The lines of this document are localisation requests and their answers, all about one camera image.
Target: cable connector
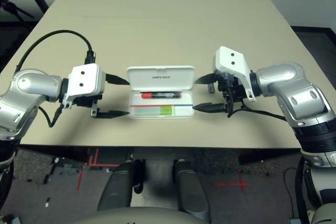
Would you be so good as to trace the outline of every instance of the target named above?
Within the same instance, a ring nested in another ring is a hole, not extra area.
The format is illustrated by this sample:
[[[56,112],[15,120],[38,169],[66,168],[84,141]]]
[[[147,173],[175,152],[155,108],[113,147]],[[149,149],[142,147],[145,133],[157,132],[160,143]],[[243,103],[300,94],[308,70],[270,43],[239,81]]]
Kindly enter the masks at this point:
[[[96,61],[96,57],[95,57],[94,51],[88,50],[87,53],[86,53],[86,58],[85,58],[84,64],[95,63],[95,61]]]

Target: red tape mark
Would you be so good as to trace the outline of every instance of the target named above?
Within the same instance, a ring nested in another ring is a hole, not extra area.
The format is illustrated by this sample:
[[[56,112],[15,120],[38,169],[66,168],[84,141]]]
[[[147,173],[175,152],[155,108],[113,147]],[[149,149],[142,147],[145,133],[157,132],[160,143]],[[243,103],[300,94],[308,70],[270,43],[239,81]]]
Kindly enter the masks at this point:
[[[249,182],[243,182],[241,173],[238,174],[239,182],[216,182],[211,183],[213,186],[240,186],[241,192],[244,193],[244,186],[249,186]]]
[[[90,150],[91,150],[91,148],[88,148],[88,150],[87,150],[88,155],[90,154]]]
[[[78,183],[77,183],[77,191],[79,191],[79,188],[80,188],[80,184],[82,182],[82,179],[83,179],[83,168],[80,169],[80,172],[79,172],[79,179],[78,179]]]
[[[97,163],[98,155],[99,155],[99,148],[96,149],[96,154],[94,157],[95,159],[93,162],[92,162],[93,156],[90,156],[89,166],[91,167],[118,167],[120,166],[120,164],[99,164]]]

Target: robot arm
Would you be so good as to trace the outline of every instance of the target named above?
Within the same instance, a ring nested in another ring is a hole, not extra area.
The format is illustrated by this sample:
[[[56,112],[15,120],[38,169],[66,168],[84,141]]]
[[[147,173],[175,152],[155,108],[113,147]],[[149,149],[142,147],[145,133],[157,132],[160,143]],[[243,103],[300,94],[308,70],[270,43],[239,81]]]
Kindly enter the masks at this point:
[[[301,144],[305,163],[310,166],[305,171],[305,181],[309,198],[318,208],[312,223],[332,219],[336,208],[336,118],[321,90],[306,79],[302,66],[281,63],[254,73],[241,53],[220,47],[214,58],[214,73],[196,80],[197,84],[214,82],[218,82],[218,90],[223,92],[227,104],[203,103],[194,109],[227,112],[230,117],[233,102],[243,102],[244,98],[256,101],[255,97],[260,95],[277,97],[287,123]]]
[[[0,96],[0,185],[8,177],[8,169],[20,140],[43,102],[59,100],[61,103],[53,121],[50,122],[48,118],[49,127],[55,124],[62,109],[70,109],[73,104],[91,108],[91,116],[94,118],[114,118],[128,114],[123,111],[99,111],[97,101],[102,99],[105,81],[129,84],[120,77],[104,73],[95,63],[74,67],[69,78],[64,79],[36,69],[16,72],[8,90]],[[0,208],[5,197],[0,195]]]

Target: case lid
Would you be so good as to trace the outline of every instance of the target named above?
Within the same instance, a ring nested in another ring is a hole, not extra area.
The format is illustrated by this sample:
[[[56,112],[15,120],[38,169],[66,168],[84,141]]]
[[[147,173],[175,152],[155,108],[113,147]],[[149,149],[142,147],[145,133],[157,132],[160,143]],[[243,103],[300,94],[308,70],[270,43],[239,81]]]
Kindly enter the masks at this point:
[[[128,81],[134,91],[182,91],[194,84],[193,66],[129,67]]]

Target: green label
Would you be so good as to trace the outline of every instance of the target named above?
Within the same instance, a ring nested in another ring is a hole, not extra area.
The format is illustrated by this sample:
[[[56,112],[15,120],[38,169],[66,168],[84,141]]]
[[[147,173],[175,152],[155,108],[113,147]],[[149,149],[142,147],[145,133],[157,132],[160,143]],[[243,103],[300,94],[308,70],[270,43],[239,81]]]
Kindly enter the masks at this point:
[[[160,115],[173,115],[173,107],[172,106],[161,106]]]

